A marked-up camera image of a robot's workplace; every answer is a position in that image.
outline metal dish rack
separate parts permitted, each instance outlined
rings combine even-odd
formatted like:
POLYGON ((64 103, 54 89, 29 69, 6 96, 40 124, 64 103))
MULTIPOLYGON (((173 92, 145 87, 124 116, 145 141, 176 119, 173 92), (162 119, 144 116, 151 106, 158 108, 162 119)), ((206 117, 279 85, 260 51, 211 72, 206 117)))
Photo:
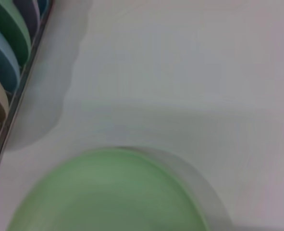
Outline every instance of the metal dish rack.
POLYGON ((21 68, 20 86, 18 90, 15 91, 14 94, 6 92, 10 108, 9 108, 9 113, 8 113, 8 117, 6 118, 6 120, 3 123, 0 123, 0 163, 3 157, 5 145, 8 140, 12 125, 17 115, 23 95, 25 93, 27 83, 30 79, 30 73, 31 73, 31 70, 34 64, 36 53, 38 51, 41 38, 43 36, 50 13, 52 11, 52 7, 53 7, 53 0, 50 0, 49 6, 41 18, 39 31, 33 41, 30 59, 21 68))

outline green plate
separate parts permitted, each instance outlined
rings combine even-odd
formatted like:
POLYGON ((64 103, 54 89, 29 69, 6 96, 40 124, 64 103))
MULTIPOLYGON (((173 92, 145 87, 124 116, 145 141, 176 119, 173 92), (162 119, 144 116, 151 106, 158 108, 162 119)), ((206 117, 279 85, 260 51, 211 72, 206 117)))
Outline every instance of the green plate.
POLYGON ((142 154, 87 152, 46 176, 8 231, 207 231, 181 184, 142 154))
POLYGON ((31 39, 12 0, 0 0, 0 33, 10 44, 19 65, 24 65, 31 52, 31 39))

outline white table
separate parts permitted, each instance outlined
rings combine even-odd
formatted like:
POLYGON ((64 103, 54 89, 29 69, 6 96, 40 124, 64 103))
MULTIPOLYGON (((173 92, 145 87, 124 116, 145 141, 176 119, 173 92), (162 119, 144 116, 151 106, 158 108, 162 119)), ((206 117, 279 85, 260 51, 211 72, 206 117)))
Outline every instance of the white table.
POLYGON ((47 171, 120 145, 186 162, 235 230, 284 231, 284 0, 56 0, 0 166, 0 231, 47 171))

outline teal plate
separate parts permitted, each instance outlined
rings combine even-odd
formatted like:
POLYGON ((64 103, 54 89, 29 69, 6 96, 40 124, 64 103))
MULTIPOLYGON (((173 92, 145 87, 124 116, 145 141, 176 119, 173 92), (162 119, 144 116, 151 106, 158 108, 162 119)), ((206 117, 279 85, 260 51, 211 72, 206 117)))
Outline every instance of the teal plate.
POLYGON ((86 152, 48 174, 8 231, 207 231, 181 184, 143 154, 86 152))

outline white surface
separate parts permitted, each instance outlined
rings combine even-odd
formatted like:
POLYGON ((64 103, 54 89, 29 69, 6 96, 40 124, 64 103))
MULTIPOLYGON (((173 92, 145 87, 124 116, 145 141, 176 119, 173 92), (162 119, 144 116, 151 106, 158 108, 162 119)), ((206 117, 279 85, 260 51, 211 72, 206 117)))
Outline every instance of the white surface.
POLYGON ((111 145, 173 153, 236 226, 284 230, 284 0, 56 0, 0 166, 0 231, 48 170, 111 145))

